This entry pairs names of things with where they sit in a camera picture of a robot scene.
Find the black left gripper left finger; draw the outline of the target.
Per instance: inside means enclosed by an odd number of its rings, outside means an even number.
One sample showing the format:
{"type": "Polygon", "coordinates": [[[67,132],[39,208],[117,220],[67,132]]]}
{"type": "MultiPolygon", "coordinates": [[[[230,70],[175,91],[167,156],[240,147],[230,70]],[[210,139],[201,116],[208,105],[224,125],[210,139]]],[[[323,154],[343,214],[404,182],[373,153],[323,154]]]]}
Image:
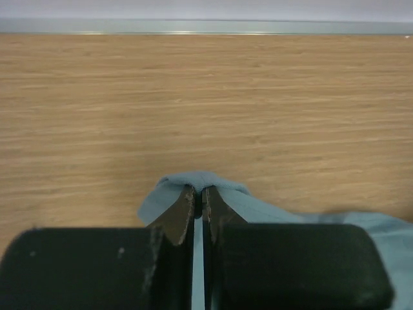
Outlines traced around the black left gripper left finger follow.
{"type": "Polygon", "coordinates": [[[145,228],[43,227],[1,259],[2,309],[190,309],[195,191],[145,228]]]}

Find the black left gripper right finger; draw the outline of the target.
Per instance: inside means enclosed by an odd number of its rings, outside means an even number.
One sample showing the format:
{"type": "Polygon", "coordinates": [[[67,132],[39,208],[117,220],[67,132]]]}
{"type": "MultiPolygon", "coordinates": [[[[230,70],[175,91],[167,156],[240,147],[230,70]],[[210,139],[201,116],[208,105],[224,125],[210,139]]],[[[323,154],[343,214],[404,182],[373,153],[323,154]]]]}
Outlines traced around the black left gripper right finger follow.
{"type": "Polygon", "coordinates": [[[355,225],[249,223],[215,186],[201,194],[207,309],[388,309],[394,289],[355,225]]]}

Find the blue-grey t shirt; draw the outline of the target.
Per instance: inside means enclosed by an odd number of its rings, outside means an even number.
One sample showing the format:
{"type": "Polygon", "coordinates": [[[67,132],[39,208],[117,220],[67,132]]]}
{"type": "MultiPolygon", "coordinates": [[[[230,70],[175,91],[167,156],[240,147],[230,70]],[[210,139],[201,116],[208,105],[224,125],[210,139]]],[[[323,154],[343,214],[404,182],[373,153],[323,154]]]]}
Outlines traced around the blue-grey t shirt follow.
{"type": "Polygon", "coordinates": [[[162,177],[145,198],[137,214],[145,223],[154,222],[191,185],[197,193],[217,187],[224,202],[250,223],[334,223],[363,228],[376,243],[396,291],[393,309],[412,309],[412,223],[379,212],[294,213],[265,203],[241,183],[213,172],[192,171],[162,177]]]}

